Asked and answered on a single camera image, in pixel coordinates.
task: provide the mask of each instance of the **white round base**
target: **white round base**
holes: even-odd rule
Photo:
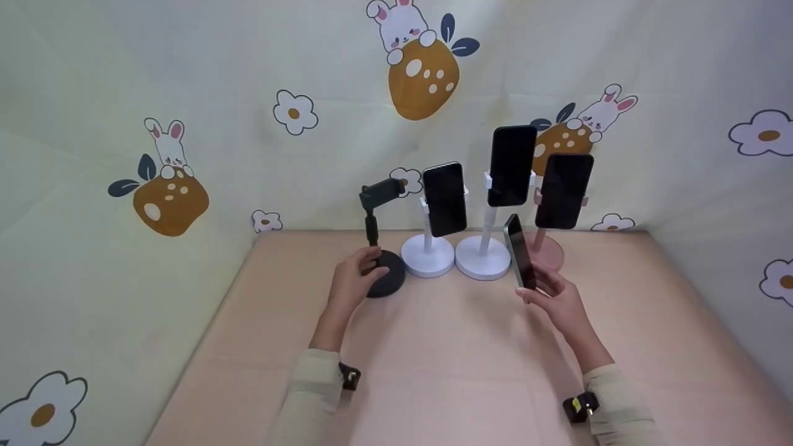
[[[432,238],[432,249],[424,252],[424,234],[412,236],[402,245],[402,260],[413,275],[430,279],[446,274],[454,265],[454,248],[443,237]]]
[[[457,245],[454,262],[462,274],[476,280],[500,279],[509,271],[512,262],[507,247],[491,238],[486,255],[479,255],[482,236],[471,236]]]

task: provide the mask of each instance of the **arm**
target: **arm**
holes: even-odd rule
[[[343,379],[339,371],[344,332],[372,284],[389,270],[374,267],[379,247],[362,248],[336,265],[328,303],[314,336],[297,360],[286,398],[270,430],[270,446],[319,446],[325,443],[339,405]]]
[[[592,435],[601,446],[663,446],[653,415],[638,392],[600,342],[589,322],[575,284],[556,271],[534,264],[537,290],[518,288],[515,293],[525,303],[533,303],[548,313],[565,337],[584,375],[584,387],[594,393],[600,408],[589,417]]]

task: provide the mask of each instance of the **held phone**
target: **held phone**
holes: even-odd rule
[[[433,237],[459,233],[468,227],[465,216],[465,183],[462,164],[447,163],[429,167],[422,174],[424,197],[430,208]]]
[[[578,222],[595,159],[589,154],[554,153],[542,180],[542,202],[534,223],[538,228],[572,229]]]
[[[537,278],[534,276],[529,248],[526,246],[526,238],[523,236],[523,227],[520,225],[517,213],[510,215],[507,224],[504,225],[504,240],[512,256],[512,269],[518,276],[518,284],[530,290],[537,289]]]
[[[521,206],[529,197],[531,163],[537,129],[531,125],[499,127],[493,132],[488,206]]]

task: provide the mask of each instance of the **sleeve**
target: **sleeve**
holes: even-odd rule
[[[589,417],[600,446],[665,446],[653,415],[615,364],[584,375],[584,387],[595,394],[600,409]]]
[[[320,446],[341,398],[338,352],[309,349],[297,360],[268,446]]]

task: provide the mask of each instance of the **pink table surface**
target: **pink table surface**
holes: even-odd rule
[[[399,252],[411,235],[383,232],[381,244]],[[670,444],[791,444],[789,403],[648,234],[552,235],[565,247],[561,273]],[[360,232],[261,236],[147,444],[264,444],[334,266],[364,244]],[[364,302],[342,351],[363,378],[328,443],[595,444],[561,411],[582,391],[572,352],[514,287],[512,274],[477,282],[453,268]]]

